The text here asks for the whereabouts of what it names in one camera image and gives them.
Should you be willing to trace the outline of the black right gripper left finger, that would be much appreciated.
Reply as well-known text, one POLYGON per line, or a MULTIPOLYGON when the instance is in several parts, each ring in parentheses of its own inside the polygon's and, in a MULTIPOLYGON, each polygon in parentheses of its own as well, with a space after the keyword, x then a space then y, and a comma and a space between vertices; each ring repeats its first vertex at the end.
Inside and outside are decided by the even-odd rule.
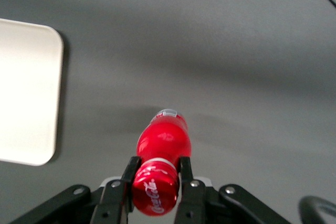
POLYGON ((122 176, 106 183, 91 223, 128 223, 128 214, 134 209, 131 188, 140 165, 140 157, 131 157, 122 176))

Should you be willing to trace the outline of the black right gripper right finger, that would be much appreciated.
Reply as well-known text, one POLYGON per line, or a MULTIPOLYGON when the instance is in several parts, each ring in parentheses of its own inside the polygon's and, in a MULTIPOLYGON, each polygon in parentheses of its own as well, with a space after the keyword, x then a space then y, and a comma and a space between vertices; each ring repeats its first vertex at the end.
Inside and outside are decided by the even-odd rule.
POLYGON ((189 157, 180 158, 182 194, 178 205, 175 224, 206 223, 205 184, 195 179, 189 157))

